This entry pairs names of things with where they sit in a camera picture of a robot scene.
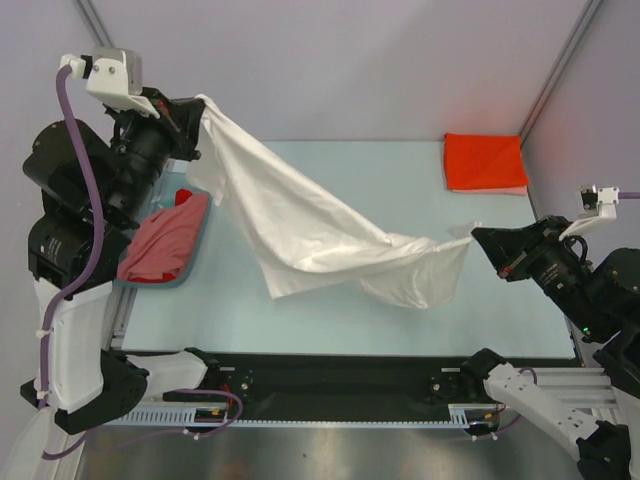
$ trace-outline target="gray wall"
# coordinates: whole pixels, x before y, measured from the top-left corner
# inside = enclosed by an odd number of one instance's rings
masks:
[[[260,140],[517,133],[585,0],[94,0],[168,95]]]
[[[586,41],[527,140],[524,158],[539,214],[578,213],[583,183],[640,190],[640,2],[605,2]],[[587,236],[592,259],[640,247],[640,201]]]
[[[18,395],[37,367],[38,308],[26,238],[41,212],[39,189],[22,174],[35,136],[62,117],[54,78],[64,53],[93,48],[70,1],[2,0],[0,47],[0,466],[34,411]],[[102,108],[71,84],[79,118],[108,132]]]

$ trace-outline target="white sheet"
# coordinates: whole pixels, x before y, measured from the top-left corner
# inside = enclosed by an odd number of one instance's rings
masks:
[[[189,164],[187,179],[211,193],[243,233],[272,298],[343,282],[406,307],[452,298],[477,223],[454,227],[455,240],[445,243],[384,232],[284,162],[211,99],[198,98],[206,102],[197,147],[202,157]]]

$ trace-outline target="folded red fabric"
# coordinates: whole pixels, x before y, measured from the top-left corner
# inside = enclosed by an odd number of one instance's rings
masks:
[[[450,190],[508,189],[529,184],[517,135],[447,133],[444,171]]]
[[[146,218],[118,266],[118,278],[163,282],[179,277],[189,264],[208,203],[209,195],[199,193]]]

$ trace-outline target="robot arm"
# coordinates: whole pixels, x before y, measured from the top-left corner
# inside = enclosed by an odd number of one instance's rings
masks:
[[[566,407],[490,350],[478,352],[461,370],[562,445],[578,460],[584,478],[625,479],[629,472],[640,478],[640,250],[615,250],[593,269],[586,241],[578,235],[616,218],[618,189],[583,187],[580,197],[584,214],[573,223],[546,217],[521,229],[476,228],[472,235],[500,278],[532,278],[585,342],[608,342],[594,359],[611,379],[628,428]],[[580,255],[573,250],[576,244]]]
[[[195,146],[204,102],[169,100],[142,87],[140,58],[128,50],[65,55],[61,65],[70,65],[73,78],[87,80],[87,91],[104,103],[115,123],[107,145],[76,121],[102,204],[103,247],[89,278],[57,305],[50,328],[40,327],[39,337],[47,337],[41,351],[47,379],[39,371],[21,388],[34,406],[46,402],[54,408],[56,423],[71,435],[126,415],[144,397],[196,388],[219,367],[195,349],[156,357],[101,351],[112,280],[129,232],[138,227],[141,209],[167,160],[199,158]],[[94,218],[76,148],[63,122],[38,135],[23,170],[42,189],[45,212],[28,242],[43,325],[52,298],[88,263]]]

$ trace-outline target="light blue table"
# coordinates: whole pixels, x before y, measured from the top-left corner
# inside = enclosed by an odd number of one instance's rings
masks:
[[[271,142],[278,155],[381,228],[448,239],[452,225],[518,227],[526,197],[448,192],[439,142]],[[123,348],[212,352],[572,358],[562,313],[532,282],[498,279],[469,249],[454,300],[426,311],[385,305],[349,286],[272,300],[251,250],[221,211],[190,278],[139,290]]]

